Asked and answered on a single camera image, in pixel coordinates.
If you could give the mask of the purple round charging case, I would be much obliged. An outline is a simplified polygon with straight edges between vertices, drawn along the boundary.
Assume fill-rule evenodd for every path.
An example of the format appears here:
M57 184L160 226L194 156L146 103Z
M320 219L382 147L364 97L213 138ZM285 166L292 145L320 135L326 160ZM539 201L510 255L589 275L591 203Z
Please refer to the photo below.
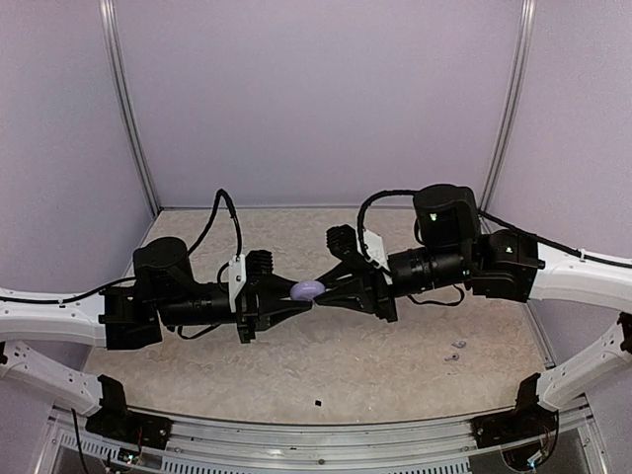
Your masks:
M294 284L289 296L292 301L313 301L325 292L326 286L321 281L308 279Z

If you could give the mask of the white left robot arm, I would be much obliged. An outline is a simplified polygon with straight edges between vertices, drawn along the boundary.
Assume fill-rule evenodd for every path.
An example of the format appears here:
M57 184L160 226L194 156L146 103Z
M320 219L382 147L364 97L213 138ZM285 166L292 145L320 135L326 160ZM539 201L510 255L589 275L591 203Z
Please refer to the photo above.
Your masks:
M133 253L134 275L83 294L1 291L1 375L43 390L61 405L96 417L119 439L138 429L117 380L74 370L31 348L33 341L77 343L108 351L158 344L163 330L232 324L242 343L311 310L293 300L292 281L273 273L267 251L240 254L225 283L198 282L185 242L159 238Z

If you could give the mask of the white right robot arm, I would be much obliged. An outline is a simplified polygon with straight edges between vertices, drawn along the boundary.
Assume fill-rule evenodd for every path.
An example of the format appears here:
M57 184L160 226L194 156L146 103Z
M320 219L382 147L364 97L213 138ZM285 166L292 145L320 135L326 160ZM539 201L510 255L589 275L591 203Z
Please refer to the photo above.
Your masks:
M421 245L385 254L368 244L369 207L382 198L409 197L416 212L414 234ZM388 190L368 197L356 226L327 233L339 264L321 276L321 306L342 307L393 322L395 301L456 285L474 295L520 303L566 300L616 310L618 319L595 342L560 366L524 379L505 428L525 438L539 427L543 410L556 412L607 376L631 364L631 264L544 239L504 221L484 234L471 189L439 184L422 190Z

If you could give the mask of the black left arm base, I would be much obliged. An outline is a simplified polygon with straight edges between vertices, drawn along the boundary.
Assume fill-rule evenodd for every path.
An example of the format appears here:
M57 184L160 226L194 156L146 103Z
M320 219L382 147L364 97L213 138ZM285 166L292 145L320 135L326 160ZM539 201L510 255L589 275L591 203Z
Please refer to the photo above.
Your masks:
M85 430L136 446L164 450L173 422L166 417L129 409L119 381L106 375L99 375L97 380L102 389L99 410L87 418Z

